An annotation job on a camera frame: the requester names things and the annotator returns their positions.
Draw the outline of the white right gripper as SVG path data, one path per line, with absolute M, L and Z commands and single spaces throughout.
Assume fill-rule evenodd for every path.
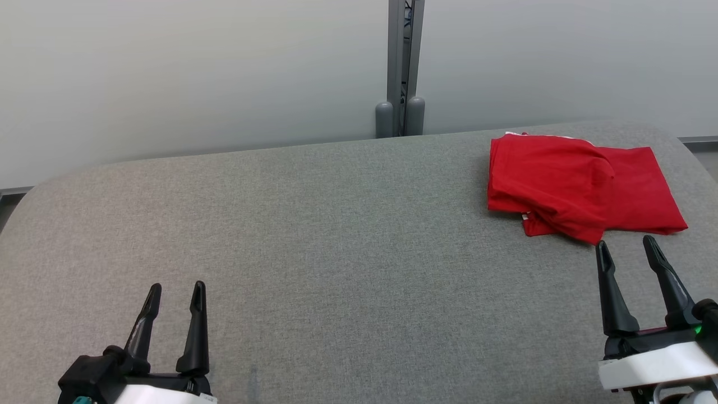
M 656 239 L 644 235 L 643 247 L 656 274 L 666 307 L 667 330 L 639 332 L 615 279 L 615 263 L 607 243 L 596 245 L 602 328 L 607 341 L 598 375 L 603 389 L 637 391 L 659 384 L 690 383 L 716 375 L 716 343 L 702 340 L 693 317 L 693 299 Z

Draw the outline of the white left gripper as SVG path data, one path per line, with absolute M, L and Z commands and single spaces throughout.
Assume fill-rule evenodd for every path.
M 132 362 L 147 362 L 161 295 L 161 284 L 152 284 L 124 347 Z M 203 376 L 210 368 L 207 289 L 203 281 L 195 282 L 190 313 L 190 326 L 183 355 L 177 360 L 177 373 L 128 374 L 127 384 L 115 403 L 218 403 L 207 377 Z

